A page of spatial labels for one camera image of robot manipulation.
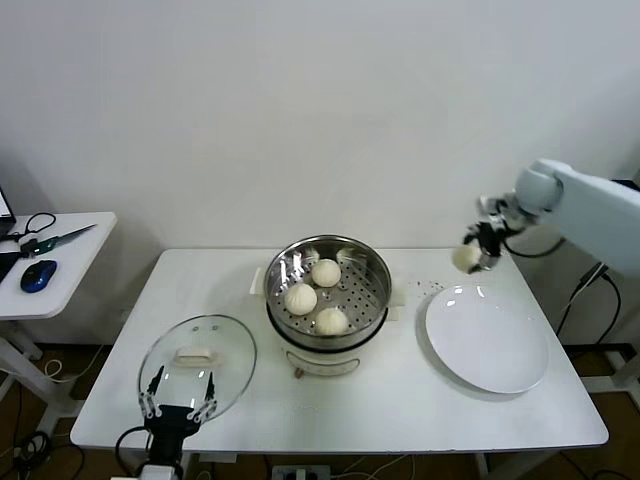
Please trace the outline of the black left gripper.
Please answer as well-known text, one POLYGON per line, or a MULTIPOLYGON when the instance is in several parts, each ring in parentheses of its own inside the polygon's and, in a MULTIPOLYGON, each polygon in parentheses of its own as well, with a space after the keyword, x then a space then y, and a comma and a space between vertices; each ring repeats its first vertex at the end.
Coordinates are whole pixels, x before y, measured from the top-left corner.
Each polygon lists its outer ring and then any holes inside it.
POLYGON ((204 401, 198 409, 186 406, 159 405, 155 394, 163 379, 164 366, 161 365, 148 386, 139 393, 139 406, 145 420, 145 427, 152 435, 151 453, 181 453, 186 438, 200 430, 199 423, 211 420, 217 410, 214 374, 209 373, 204 401))

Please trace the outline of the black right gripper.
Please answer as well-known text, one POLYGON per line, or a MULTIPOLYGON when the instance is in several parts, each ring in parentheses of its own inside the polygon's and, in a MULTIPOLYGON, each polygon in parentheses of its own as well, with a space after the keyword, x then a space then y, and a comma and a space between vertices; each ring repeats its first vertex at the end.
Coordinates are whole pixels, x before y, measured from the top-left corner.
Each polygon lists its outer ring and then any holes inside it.
POLYGON ((469 269, 470 274, 492 270, 499 261, 502 252, 503 230, 495 228, 489 222, 478 222, 468 227, 463 238, 463 244, 468 245, 478 240, 481 250, 486 255, 481 255, 469 269))

